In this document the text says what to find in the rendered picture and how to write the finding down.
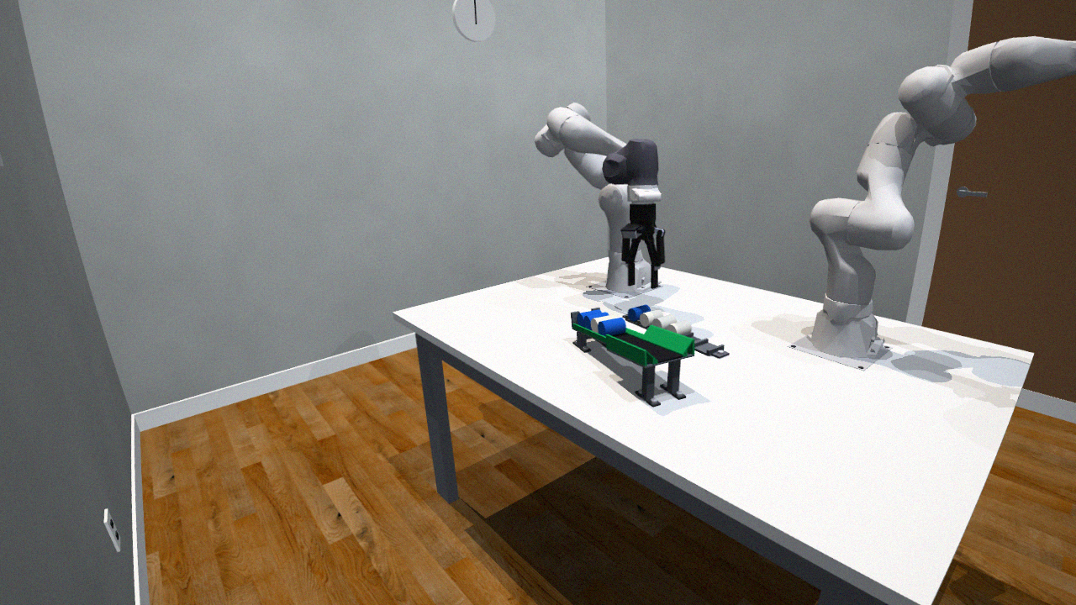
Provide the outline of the grey cylinder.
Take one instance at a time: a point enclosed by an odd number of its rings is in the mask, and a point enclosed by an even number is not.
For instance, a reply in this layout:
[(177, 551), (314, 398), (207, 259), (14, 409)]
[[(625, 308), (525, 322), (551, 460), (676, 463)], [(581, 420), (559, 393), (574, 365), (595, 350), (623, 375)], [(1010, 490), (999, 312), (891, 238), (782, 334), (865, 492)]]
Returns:
[(661, 327), (661, 329), (667, 330), (667, 326), (669, 324), (675, 324), (676, 322), (677, 322), (677, 320), (676, 320), (675, 315), (669, 314), (669, 315), (662, 315), (660, 318), (656, 318), (656, 320), (652, 321), (652, 325), (656, 326), (656, 327)]
[(641, 324), (643, 325), (643, 327), (652, 325), (652, 321), (656, 320), (656, 318), (660, 316), (662, 316), (662, 311), (660, 309), (650, 311), (649, 313), (642, 313)]
[(668, 332), (674, 332), (676, 334), (688, 334), (692, 332), (692, 325), (689, 324), (688, 320), (676, 322), (675, 324), (669, 324), (667, 326)]

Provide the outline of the blue cylinder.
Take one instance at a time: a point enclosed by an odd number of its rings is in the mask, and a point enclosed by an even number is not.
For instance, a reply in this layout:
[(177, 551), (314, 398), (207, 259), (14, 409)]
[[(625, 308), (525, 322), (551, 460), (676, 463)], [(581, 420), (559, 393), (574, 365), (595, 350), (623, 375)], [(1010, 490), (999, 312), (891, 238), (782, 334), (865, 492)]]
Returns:
[(629, 309), (629, 319), (633, 322), (636, 321), (636, 320), (641, 320), (641, 314), (642, 313), (649, 313), (650, 311), (651, 311), (651, 308), (648, 305), (642, 305), (642, 306), (639, 306), (639, 307), (631, 308)]
[(606, 334), (623, 334), (626, 332), (626, 324), (623, 318), (614, 318), (614, 320), (604, 320), (597, 324), (597, 330), (599, 334), (606, 336)]
[(589, 311), (589, 313), (580, 313), (580, 314), (578, 314), (578, 316), (577, 316), (577, 319), (578, 319), (578, 324), (579, 324), (580, 326), (582, 326), (582, 327), (585, 327), (585, 326), (584, 326), (584, 322), (583, 322), (583, 320), (584, 320), (584, 316), (585, 316), (585, 315), (591, 315), (591, 314), (596, 314), (596, 313), (601, 313), (601, 311), (600, 311), (599, 309), (597, 309), (597, 310), (594, 310), (594, 311)]
[(599, 316), (604, 316), (604, 315), (609, 315), (609, 314), (608, 313), (596, 313), (596, 314), (585, 315), (584, 320), (583, 320), (584, 326), (587, 327), (589, 330), (592, 330), (591, 329), (591, 320), (592, 320), (592, 318), (599, 318)]

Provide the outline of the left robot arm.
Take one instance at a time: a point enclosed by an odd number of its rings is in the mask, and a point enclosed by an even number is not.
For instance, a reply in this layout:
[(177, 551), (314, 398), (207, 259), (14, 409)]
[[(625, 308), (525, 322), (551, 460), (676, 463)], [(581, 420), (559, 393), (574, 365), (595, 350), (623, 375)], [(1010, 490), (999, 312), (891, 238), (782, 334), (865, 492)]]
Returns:
[(876, 358), (883, 347), (873, 315), (876, 272), (860, 247), (898, 251), (910, 243), (915, 223), (902, 188), (918, 145), (949, 145), (972, 133), (976, 116), (965, 99), (969, 93), (1017, 92), (1073, 74), (1076, 41), (1020, 37), (964, 51), (952, 66), (925, 66), (904, 79), (898, 99), (910, 113), (884, 116), (858, 164), (856, 182), (868, 191), (865, 202), (822, 200), (810, 214), (829, 261), (823, 309), (806, 337), (817, 350)]

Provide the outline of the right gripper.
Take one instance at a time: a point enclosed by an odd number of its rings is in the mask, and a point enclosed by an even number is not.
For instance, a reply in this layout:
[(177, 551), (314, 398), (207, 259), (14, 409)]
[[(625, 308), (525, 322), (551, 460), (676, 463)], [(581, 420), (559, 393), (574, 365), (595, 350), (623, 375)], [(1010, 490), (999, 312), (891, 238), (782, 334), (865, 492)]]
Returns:
[[(664, 236), (665, 229), (657, 229), (656, 226), (656, 205), (631, 205), (631, 223), (643, 223), (646, 231), (637, 239), (622, 239), (622, 256), (627, 268), (629, 268), (629, 286), (635, 285), (635, 257), (641, 239), (648, 247), (651, 258), (651, 290), (659, 287), (659, 271), (661, 264), (665, 263)], [(653, 235), (656, 233), (656, 244)], [(650, 240), (649, 240), (650, 239)], [(629, 256), (629, 258), (627, 258)]]

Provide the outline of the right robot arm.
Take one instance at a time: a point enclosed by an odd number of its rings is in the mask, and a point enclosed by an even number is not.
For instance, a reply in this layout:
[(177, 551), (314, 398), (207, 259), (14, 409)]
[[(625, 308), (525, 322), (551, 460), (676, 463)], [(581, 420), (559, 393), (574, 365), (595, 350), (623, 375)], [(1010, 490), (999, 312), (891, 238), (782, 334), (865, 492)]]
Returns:
[(656, 142), (633, 139), (626, 145), (592, 124), (585, 107), (572, 103), (566, 108), (553, 108), (546, 127), (535, 135), (535, 147), (548, 157), (558, 155), (566, 147), (564, 154), (580, 175), (585, 177), (592, 187), (601, 189), (599, 206), (609, 222), (606, 289), (615, 292), (650, 290), (651, 265), (643, 261), (641, 244), (635, 257), (634, 286), (629, 286), (627, 281), (627, 267), (621, 261), (621, 248), (622, 234), (624, 239), (635, 239), (646, 230), (643, 223), (631, 223), (631, 205), (661, 201)]

